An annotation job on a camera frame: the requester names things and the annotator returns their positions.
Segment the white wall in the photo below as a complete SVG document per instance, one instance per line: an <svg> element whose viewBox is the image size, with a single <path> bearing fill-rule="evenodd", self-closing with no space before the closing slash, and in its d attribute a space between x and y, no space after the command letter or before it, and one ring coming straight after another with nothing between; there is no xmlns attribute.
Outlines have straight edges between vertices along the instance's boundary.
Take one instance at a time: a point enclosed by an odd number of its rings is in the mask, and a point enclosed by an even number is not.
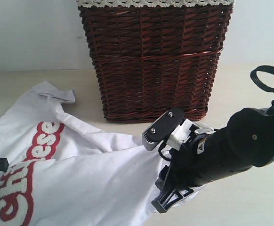
<svg viewBox="0 0 274 226"><path fill-rule="evenodd" d="M274 62L274 1L237 0L221 62L259 61ZM0 0L0 71L81 68L92 62L75 0Z"/></svg>

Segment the brown wicker basket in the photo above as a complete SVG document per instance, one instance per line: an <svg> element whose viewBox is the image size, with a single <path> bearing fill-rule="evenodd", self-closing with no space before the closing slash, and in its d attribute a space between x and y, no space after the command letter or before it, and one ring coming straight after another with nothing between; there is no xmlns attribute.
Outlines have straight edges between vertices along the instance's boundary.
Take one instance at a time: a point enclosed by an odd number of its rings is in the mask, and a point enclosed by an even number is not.
<svg viewBox="0 0 274 226"><path fill-rule="evenodd" d="M79 7L106 119L205 116L232 8Z"/></svg>

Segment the lace trim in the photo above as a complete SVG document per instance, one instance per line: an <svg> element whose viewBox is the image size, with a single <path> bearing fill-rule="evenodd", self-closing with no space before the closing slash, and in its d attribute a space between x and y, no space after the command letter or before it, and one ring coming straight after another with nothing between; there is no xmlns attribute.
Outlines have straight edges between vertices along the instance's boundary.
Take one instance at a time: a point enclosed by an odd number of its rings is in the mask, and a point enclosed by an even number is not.
<svg viewBox="0 0 274 226"><path fill-rule="evenodd" d="M117 7L117 6L123 6L123 7L181 7L181 6L187 6L187 7L194 7L195 5L200 6L206 6L208 4L210 5L230 5L234 4L235 0L76 0L78 6L83 7Z"/></svg>

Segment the warning label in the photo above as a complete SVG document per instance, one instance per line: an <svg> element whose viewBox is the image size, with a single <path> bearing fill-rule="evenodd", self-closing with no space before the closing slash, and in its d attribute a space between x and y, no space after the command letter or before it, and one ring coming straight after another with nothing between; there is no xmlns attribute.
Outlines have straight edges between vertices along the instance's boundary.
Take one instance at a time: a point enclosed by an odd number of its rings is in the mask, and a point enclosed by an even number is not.
<svg viewBox="0 0 274 226"><path fill-rule="evenodd" d="M198 154L201 154L205 151L205 139L202 140L199 144L198 144Z"/></svg>

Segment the white t-shirt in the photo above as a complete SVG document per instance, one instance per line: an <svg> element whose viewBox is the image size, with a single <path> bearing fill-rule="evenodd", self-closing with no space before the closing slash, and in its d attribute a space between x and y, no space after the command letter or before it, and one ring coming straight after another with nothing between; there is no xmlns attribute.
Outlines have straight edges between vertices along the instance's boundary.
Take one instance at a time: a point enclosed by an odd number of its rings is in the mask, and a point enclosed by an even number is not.
<svg viewBox="0 0 274 226"><path fill-rule="evenodd" d="M0 226L139 226L155 212L157 151L65 113L74 101L43 82L0 118Z"/></svg>

